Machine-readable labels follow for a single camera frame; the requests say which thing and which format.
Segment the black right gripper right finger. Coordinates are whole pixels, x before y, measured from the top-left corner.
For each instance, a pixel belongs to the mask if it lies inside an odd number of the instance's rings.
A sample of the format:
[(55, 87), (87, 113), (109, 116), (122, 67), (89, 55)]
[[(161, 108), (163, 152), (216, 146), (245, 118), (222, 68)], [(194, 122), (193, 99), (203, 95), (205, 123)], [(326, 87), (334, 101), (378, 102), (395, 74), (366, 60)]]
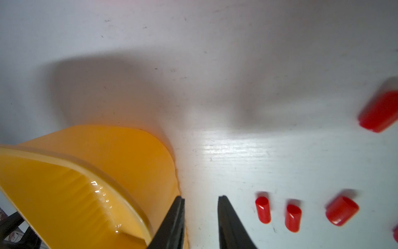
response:
[(256, 249), (227, 196), (218, 198), (218, 230), (221, 249)]

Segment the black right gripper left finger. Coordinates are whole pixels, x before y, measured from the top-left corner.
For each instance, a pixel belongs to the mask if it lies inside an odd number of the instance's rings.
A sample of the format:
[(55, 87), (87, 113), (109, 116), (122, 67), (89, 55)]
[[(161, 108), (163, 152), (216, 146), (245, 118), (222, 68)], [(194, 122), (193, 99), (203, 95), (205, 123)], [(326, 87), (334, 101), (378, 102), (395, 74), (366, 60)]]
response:
[(185, 200), (177, 196), (147, 249), (182, 249), (184, 244)]

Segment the red protection sleeve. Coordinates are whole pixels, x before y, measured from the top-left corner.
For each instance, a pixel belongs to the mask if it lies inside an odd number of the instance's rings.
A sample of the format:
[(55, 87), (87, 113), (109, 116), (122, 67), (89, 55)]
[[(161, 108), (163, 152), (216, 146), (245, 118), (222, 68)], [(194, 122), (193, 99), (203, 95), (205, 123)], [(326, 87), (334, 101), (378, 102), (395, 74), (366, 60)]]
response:
[(288, 204), (286, 207), (285, 226), (291, 232), (298, 232), (300, 230), (302, 218), (302, 210), (299, 206)]
[(392, 234), (395, 242), (398, 243), (398, 225), (393, 228)]
[(338, 227), (344, 226), (360, 210), (359, 205), (346, 196), (336, 197), (326, 208), (326, 218)]
[(269, 199), (264, 196), (258, 197), (255, 204), (259, 221), (263, 224), (269, 224), (272, 220)]
[(359, 125), (369, 131), (381, 133), (398, 120), (398, 91), (390, 90), (378, 95), (361, 112)]

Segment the yellow plastic storage box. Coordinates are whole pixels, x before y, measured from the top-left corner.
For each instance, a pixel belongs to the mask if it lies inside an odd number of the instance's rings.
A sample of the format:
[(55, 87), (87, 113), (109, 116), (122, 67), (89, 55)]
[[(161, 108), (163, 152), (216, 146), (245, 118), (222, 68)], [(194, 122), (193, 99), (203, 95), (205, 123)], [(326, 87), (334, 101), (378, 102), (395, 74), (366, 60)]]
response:
[(180, 196), (172, 154), (137, 129), (72, 126), (1, 145), (10, 249), (146, 249)]

